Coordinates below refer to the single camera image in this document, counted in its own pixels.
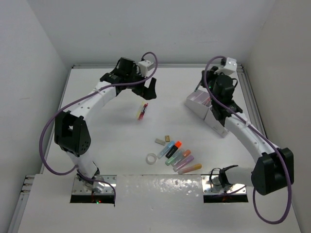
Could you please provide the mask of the red pen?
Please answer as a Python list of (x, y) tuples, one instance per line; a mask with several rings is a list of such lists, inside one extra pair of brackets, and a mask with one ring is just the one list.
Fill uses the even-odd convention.
[(142, 107), (142, 109), (141, 109), (141, 111), (139, 113), (138, 120), (142, 120), (142, 118), (143, 118), (143, 116), (145, 114), (145, 110), (146, 110), (147, 106), (148, 106), (147, 103), (143, 105), (143, 107)]

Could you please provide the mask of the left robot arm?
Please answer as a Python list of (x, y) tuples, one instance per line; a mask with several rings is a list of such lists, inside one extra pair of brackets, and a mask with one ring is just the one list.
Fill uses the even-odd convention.
[(88, 153), (91, 144), (88, 127), (91, 119), (125, 89), (130, 89), (145, 100), (155, 99), (156, 78), (150, 77), (149, 86), (145, 86), (145, 82), (148, 72), (156, 68), (157, 62), (142, 59), (136, 63), (122, 57), (111, 72), (99, 79), (87, 96), (75, 101), (70, 110), (64, 109), (55, 117), (54, 141), (68, 154), (86, 183), (93, 183), (100, 174)]

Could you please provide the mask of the yellow pen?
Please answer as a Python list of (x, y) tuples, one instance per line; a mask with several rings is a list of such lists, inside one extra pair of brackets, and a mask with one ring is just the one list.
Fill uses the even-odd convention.
[(139, 119), (139, 116), (140, 116), (140, 114), (141, 114), (141, 111), (142, 111), (144, 105), (145, 105), (145, 101), (143, 101), (143, 102), (140, 104), (139, 108), (138, 108), (138, 111), (137, 111), (137, 114), (136, 114), (136, 119), (137, 119), (137, 120)]

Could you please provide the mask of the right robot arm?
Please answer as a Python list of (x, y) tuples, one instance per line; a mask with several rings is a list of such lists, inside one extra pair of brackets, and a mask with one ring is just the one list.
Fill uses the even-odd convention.
[(252, 170), (231, 165), (219, 172), (222, 187), (243, 183), (265, 196), (294, 183), (294, 154), (269, 141), (251, 123), (241, 107), (233, 100), (236, 88), (233, 78), (217, 67), (202, 71), (201, 86), (211, 98), (214, 118), (247, 149), (255, 161)]

